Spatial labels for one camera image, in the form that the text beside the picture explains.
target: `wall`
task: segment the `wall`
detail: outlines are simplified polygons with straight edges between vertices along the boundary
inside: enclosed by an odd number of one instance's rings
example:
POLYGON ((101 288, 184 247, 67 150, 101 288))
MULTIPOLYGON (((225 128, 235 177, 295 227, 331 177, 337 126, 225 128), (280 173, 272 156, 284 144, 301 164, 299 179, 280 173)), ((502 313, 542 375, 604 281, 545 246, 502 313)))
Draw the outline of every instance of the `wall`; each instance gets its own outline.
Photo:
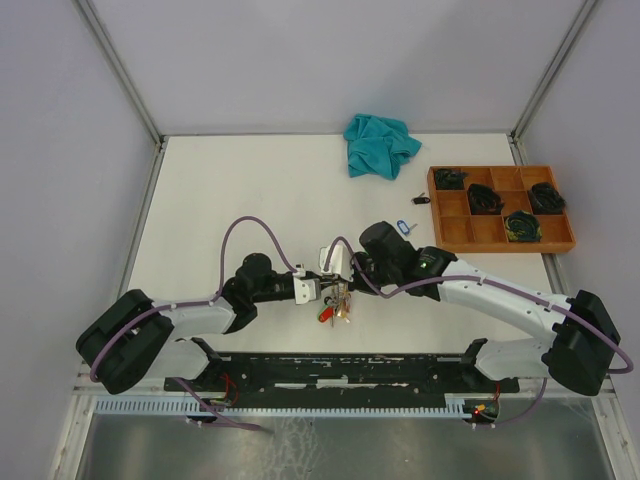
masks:
POLYGON ((513 128, 582 0, 94 0, 165 134, 513 128))
POLYGON ((153 145, 68 0, 0 6, 0 478, 45 478, 153 145))
MULTIPOLYGON (((525 136, 553 166, 578 240, 561 257, 571 289, 597 292, 640 363, 640 2, 607 0, 525 136)), ((614 379, 640 446, 640 372, 614 379)))

